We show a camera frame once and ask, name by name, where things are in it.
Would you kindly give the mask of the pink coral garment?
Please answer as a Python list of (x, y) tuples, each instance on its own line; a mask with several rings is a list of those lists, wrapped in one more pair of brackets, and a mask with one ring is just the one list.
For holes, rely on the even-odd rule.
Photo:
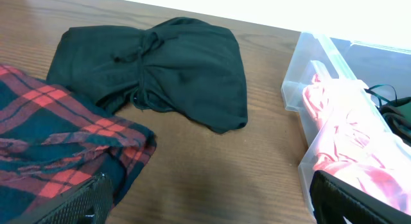
[(315, 74), (302, 100), (321, 133), (314, 170), (323, 170), (387, 205), (410, 214), (410, 157), (363, 96), (361, 80)]

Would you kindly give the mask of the black drawstring garment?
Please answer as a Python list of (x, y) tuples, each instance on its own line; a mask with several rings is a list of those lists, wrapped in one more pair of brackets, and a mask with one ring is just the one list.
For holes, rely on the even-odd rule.
[(198, 19), (176, 17), (147, 30), (70, 28), (46, 79), (111, 114), (131, 103), (178, 112), (219, 134), (248, 122), (238, 41), (231, 30)]

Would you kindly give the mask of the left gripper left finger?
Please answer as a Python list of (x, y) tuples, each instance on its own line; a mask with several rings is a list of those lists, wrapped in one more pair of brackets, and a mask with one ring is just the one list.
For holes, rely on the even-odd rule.
[(112, 182), (100, 173), (8, 223), (105, 224), (112, 202)]

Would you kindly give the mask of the red navy plaid shirt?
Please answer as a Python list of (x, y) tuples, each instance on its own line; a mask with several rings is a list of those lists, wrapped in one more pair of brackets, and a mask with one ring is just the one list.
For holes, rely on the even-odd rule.
[(110, 178), (118, 204), (156, 147), (147, 127), (1, 66), (2, 223), (99, 174)]

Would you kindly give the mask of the dark green drawstring garment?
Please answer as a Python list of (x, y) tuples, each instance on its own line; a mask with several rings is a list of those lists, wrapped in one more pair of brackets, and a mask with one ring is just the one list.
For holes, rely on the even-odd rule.
[(369, 87), (368, 89), (365, 89), (366, 93), (378, 99), (378, 103), (379, 103), (378, 110), (380, 111), (380, 113), (381, 114), (393, 113), (393, 114), (398, 114), (403, 117), (410, 116), (410, 97), (399, 99), (397, 97), (397, 92), (395, 88), (391, 85), (389, 85), (389, 87), (391, 87), (392, 90), (394, 91), (394, 100), (392, 101), (374, 92), (374, 89), (377, 89), (379, 87), (384, 87), (384, 86), (388, 86), (388, 84), (379, 84), (379, 85)]

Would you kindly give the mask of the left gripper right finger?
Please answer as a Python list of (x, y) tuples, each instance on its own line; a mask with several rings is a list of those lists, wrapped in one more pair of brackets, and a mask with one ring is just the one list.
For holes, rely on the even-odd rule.
[(410, 224), (409, 215), (325, 171), (314, 172), (310, 197), (318, 224)]

